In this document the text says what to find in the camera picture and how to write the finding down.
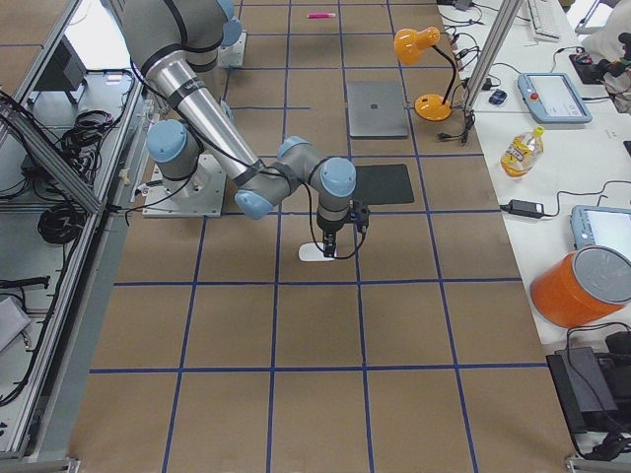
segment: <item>orange desk lamp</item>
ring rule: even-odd
[[[449,118],[452,114],[452,105],[447,100],[447,97],[450,96],[450,92],[456,81],[456,65],[454,61],[436,46],[440,38],[440,32],[434,27],[426,28],[422,32],[406,28],[396,32],[394,37],[394,52],[401,64],[406,66],[415,64],[420,59],[425,49],[431,47],[452,66],[452,79],[445,91],[444,97],[438,94],[425,94],[416,99],[414,103],[416,113],[430,121],[442,121]]]

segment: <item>keyboard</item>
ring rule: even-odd
[[[553,2],[558,3],[558,0],[525,0],[524,2],[535,39],[558,41],[561,37],[554,12],[557,5]]]

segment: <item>black power supply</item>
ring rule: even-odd
[[[528,202],[526,200],[511,199],[508,204],[500,205],[500,209],[509,214],[529,217],[531,219],[540,219],[546,216],[543,212],[543,204]]]

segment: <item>pink marker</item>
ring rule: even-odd
[[[315,12],[315,13],[309,13],[307,15],[307,18],[309,18],[310,20],[315,20],[318,18],[335,18],[335,14],[325,13],[325,12]]]

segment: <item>lamp shade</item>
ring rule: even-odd
[[[441,34],[435,27],[429,27],[421,32],[405,28],[396,32],[394,36],[394,52],[397,59],[406,66],[415,64],[428,47],[438,44]]]

